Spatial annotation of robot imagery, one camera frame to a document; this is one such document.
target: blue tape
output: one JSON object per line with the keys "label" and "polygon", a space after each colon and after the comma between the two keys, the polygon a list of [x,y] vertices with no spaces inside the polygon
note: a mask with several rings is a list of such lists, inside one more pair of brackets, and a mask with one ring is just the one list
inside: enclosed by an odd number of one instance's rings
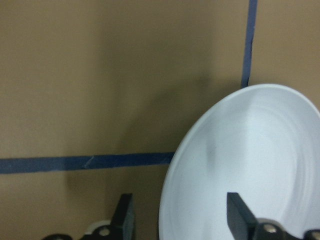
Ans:
{"label": "blue tape", "polygon": [[106,169],[142,165],[164,165],[174,152],[137,153],[68,157],[33,157],[0,159],[0,174]]}
{"label": "blue tape", "polygon": [[249,0],[248,19],[246,24],[246,36],[244,57],[242,66],[242,78],[241,87],[245,88],[249,84],[249,78],[251,74],[251,62],[252,62],[252,44],[255,35],[256,15],[257,15],[258,0]]}

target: black clamp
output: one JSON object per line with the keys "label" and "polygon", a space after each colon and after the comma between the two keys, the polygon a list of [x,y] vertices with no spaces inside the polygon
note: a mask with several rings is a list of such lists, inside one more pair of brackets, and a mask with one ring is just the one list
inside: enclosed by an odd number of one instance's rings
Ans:
{"label": "black clamp", "polygon": [[[135,213],[133,195],[122,194],[116,206],[110,225],[97,227],[92,234],[85,234],[80,240],[134,240]],[[66,234],[52,234],[42,240],[73,240]]]}
{"label": "black clamp", "polygon": [[[235,240],[301,240],[277,223],[258,222],[237,192],[227,193],[227,223]],[[320,240],[320,229],[304,233],[303,240]]]}

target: white plate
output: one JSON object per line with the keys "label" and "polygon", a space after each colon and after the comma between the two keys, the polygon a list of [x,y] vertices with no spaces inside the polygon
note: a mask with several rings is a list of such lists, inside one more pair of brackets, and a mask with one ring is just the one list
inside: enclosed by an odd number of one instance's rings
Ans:
{"label": "white plate", "polygon": [[233,240],[227,192],[296,237],[320,228],[320,114],[306,97],[261,84],[209,109],[169,166],[160,240]]}

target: brown cardboard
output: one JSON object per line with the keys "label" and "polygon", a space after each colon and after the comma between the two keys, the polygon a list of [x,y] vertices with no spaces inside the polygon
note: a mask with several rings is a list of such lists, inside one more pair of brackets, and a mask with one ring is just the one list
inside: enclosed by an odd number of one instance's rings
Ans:
{"label": "brown cardboard", "polygon": [[[1,1],[0,158],[175,151],[240,88],[247,12],[247,0]],[[0,175],[0,238],[78,238],[132,191],[137,239],[156,239],[166,169]]]}
{"label": "brown cardboard", "polygon": [[292,87],[320,108],[320,2],[259,0],[250,84]]}

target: cardboard wall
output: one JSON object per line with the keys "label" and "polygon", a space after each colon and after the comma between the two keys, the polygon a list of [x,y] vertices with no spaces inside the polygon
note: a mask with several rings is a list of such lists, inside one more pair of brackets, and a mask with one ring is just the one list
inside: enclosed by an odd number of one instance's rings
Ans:
{"label": "cardboard wall", "polygon": [[[247,13],[247,0],[1,1],[0,158],[174,151],[240,88]],[[166,170],[0,175],[0,238],[77,239],[133,192],[137,239],[156,239]]]}
{"label": "cardboard wall", "polygon": [[320,108],[320,2],[259,0],[249,83],[302,92]]}

